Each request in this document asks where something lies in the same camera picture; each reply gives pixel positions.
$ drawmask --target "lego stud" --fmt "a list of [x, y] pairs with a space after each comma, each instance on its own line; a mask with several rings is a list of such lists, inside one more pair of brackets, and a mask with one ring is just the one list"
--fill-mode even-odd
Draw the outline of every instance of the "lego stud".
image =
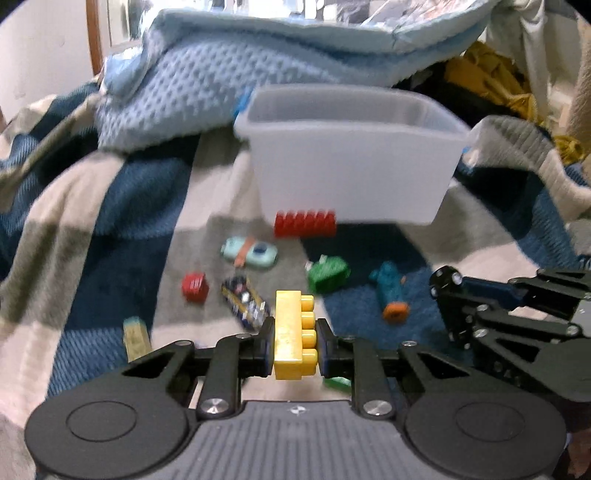
[[312, 295], [301, 296], [301, 311], [312, 312], [314, 310], [314, 297]]
[[318, 352], [313, 348], [305, 348], [301, 351], [301, 374], [314, 375], [318, 364]]
[[304, 349], [314, 348], [316, 346], [316, 330], [301, 331], [301, 346]]
[[301, 313], [301, 327], [304, 330], [313, 330], [314, 324], [316, 323], [316, 317], [314, 312], [302, 312]]

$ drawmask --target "teal toy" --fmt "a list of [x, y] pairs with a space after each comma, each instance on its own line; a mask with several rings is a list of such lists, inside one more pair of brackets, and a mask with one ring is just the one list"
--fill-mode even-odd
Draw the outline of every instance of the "teal toy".
[[387, 322], [401, 323], [406, 320], [410, 307], [404, 301], [402, 285], [405, 277], [400, 276], [396, 265], [384, 262], [369, 275], [369, 281], [376, 287], [382, 317]]
[[259, 242], [253, 237], [233, 236], [222, 245], [220, 253], [235, 267], [245, 264], [252, 267], [269, 268], [275, 263], [277, 247], [267, 242]]

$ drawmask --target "ribbed plastic surface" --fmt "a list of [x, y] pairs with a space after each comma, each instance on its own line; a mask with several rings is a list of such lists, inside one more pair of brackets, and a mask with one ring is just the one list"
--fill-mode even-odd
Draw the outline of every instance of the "ribbed plastic surface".
[[347, 401], [251, 401], [238, 417], [202, 425], [150, 480], [439, 480], [385, 421]]

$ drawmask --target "window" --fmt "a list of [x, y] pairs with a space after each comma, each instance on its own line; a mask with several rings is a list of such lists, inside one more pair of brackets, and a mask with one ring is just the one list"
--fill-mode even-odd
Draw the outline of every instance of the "window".
[[219, 8], [259, 18], [303, 17], [360, 24], [390, 2], [410, 0], [99, 0], [104, 55], [139, 44], [141, 33], [163, 8]]

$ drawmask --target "yellow lego duplo brick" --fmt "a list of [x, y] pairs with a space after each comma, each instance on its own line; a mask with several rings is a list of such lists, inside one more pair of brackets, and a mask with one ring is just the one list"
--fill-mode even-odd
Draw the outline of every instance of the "yellow lego duplo brick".
[[275, 377], [299, 380], [314, 375], [318, 363], [314, 297], [297, 290], [278, 290], [275, 302]]

